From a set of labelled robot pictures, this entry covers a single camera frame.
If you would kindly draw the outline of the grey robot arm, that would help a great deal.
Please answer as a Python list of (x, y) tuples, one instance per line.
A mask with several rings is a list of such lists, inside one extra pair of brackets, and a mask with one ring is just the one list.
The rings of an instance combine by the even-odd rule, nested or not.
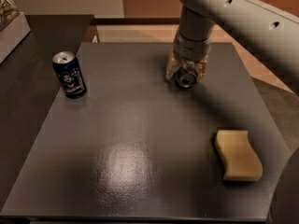
[(260, 0), (179, 0), (179, 27), (165, 77), (191, 63), (205, 73), (211, 32), (219, 25), (293, 92), (299, 92), (299, 19)]

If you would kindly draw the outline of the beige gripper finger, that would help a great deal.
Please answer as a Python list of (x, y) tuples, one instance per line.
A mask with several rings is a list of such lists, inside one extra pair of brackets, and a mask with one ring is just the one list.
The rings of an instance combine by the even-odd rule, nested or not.
[(166, 80), (169, 81), (181, 66), (182, 66), (181, 59), (179, 58), (179, 56), (177, 56), (176, 53), (171, 51), (169, 54), (169, 58), (165, 70)]
[(206, 55), (203, 57), (202, 60), (195, 63), (195, 70), (198, 79), (202, 79), (206, 74), (207, 61), (208, 61), (208, 56)]

